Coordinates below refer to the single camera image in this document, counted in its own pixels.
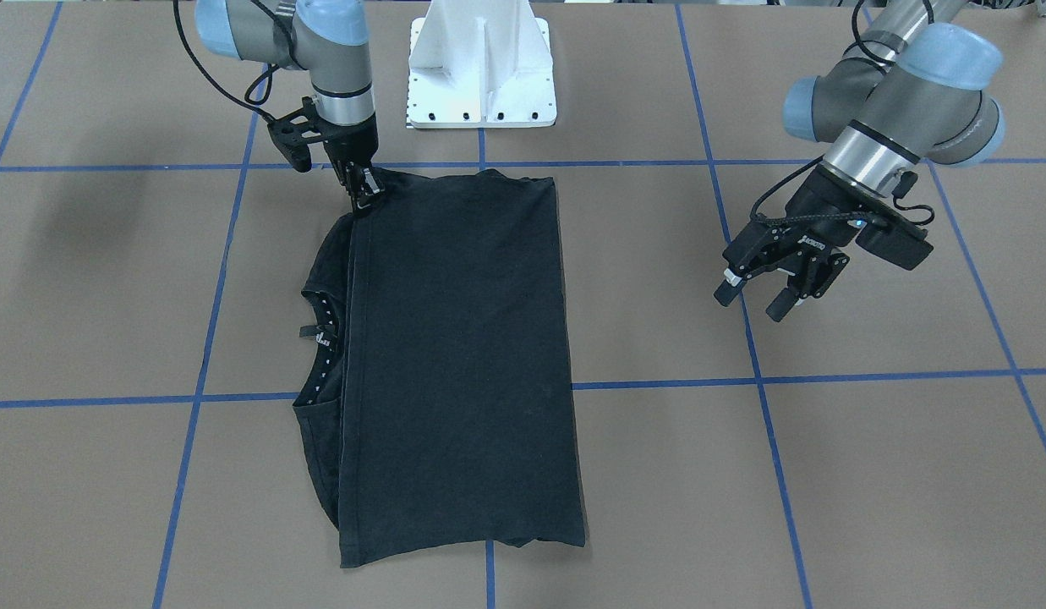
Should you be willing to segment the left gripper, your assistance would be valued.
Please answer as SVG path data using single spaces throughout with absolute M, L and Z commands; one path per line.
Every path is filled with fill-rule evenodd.
M 751 278 L 781 271 L 788 275 L 786 287 L 765 311 L 781 322 L 800 302 L 823 297 L 845 270 L 850 257 L 841 250 L 866 223 L 862 202 L 818 166 L 796 170 L 788 180 L 802 174 L 805 180 L 784 207 L 791 226 L 750 221 L 723 251 L 727 269 L 715 290 L 719 304 L 731 304 Z

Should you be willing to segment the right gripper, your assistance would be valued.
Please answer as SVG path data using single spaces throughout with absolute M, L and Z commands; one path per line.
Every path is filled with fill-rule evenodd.
M 379 146 L 376 118 L 353 126 L 326 121 L 323 136 L 323 149 L 329 163 L 337 166 L 338 181 L 348 193 L 353 215 L 361 217 L 371 212 L 386 193 L 386 186 L 372 167 Z

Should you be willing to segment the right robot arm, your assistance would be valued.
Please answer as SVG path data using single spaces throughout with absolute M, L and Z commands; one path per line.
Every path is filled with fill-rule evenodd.
M 379 135 L 363 3 L 197 1 L 194 19 L 206 50 L 266 66 L 244 97 L 224 96 L 260 115 L 271 142 L 299 173 L 311 170 L 310 146 L 321 144 L 353 212 L 368 211 L 384 188 L 373 171 Z M 275 116 L 252 94 L 257 86 L 268 94 L 279 70 L 309 73 L 311 96 L 290 114 Z

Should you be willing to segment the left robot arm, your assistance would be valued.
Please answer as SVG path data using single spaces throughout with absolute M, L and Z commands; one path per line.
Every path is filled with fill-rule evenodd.
M 960 1 L 890 1 L 866 31 L 852 17 L 852 44 L 829 73 L 801 78 L 783 102 L 786 132 L 828 144 L 794 171 L 802 179 L 782 216 L 754 203 L 725 248 L 720 304 L 747 281 L 782 272 L 786 287 L 767 308 L 780 322 L 820 298 L 850 258 L 855 242 L 912 270 L 932 253 L 926 221 L 906 218 L 902 200 L 920 161 L 967 167 L 1005 139 L 1005 112 L 988 92 L 1003 62 L 988 40 L 953 23 Z

